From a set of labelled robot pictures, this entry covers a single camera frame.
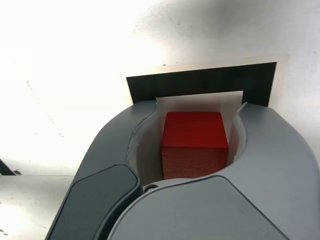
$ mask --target white wall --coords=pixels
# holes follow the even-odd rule
[[[319,19],[317,0],[1,1],[0,157],[25,175],[73,175],[131,104],[125,70],[288,54],[270,107],[320,160]]]

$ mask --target red block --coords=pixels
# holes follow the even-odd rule
[[[227,165],[228,142],[219,112],[168,112],[161,142],[164,179],[197,178]]]

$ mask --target white surface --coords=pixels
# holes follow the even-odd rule
[[[0,240],[45,239],[72,179],[0,176]]]
[[[168,112],[219,112],[222,116],[226,139],[229,142],[232,121],[242,104],[243,91],[158,97],[156,114],[164,131]]]
[[[317,0],[1,1],[0,157],[24,175],[73,175],[131,104],[127,70],[288,54],[270,107],[320,160],[319,18]]]

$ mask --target black panel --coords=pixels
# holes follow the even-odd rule
[[[15,173],[0,159],[0,174],[6,176],[15,176]]]
[[[47,239],[107,239],[121,212],[141,193],[137,177],[126,165],[86,177],[71,187]]]
[[[133,103],[243,91],[242,102],[268,106],[276,62],[127,77]]]

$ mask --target white paper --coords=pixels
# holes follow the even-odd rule
[[[168,112],[219,112],[221,113],[226,139],[229,142],[232,120],[242,104],[243,91],[158,97],[156,114],[161,131],[164,130]]]

